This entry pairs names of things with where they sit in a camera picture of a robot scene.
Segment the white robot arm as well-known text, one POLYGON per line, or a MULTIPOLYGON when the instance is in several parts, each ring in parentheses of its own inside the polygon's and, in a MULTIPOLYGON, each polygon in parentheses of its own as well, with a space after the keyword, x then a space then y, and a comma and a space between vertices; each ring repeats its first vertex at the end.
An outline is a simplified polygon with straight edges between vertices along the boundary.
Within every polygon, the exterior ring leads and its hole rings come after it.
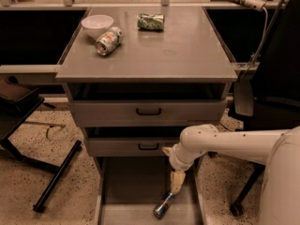
POLYGON ((262 164, 258 225, 300 225, 300 127, 220 132, 210 124, 191 126, 163 152, 172 166, 172 194, 180 191, 194 160, 207 152, 262 164))

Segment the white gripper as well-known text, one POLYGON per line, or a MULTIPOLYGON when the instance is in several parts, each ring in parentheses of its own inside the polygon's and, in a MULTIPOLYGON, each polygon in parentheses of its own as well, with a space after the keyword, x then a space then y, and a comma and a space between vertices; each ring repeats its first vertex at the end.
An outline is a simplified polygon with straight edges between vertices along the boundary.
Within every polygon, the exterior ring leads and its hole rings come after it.
POLYGON ((193 154, 189 152, 180 142, 172 148, 163 147, 162 152, 169 157, 169 162, 175 171, 171 171, 171 194, 180 192, 186 178, 187 171, 193 164, 193 154))

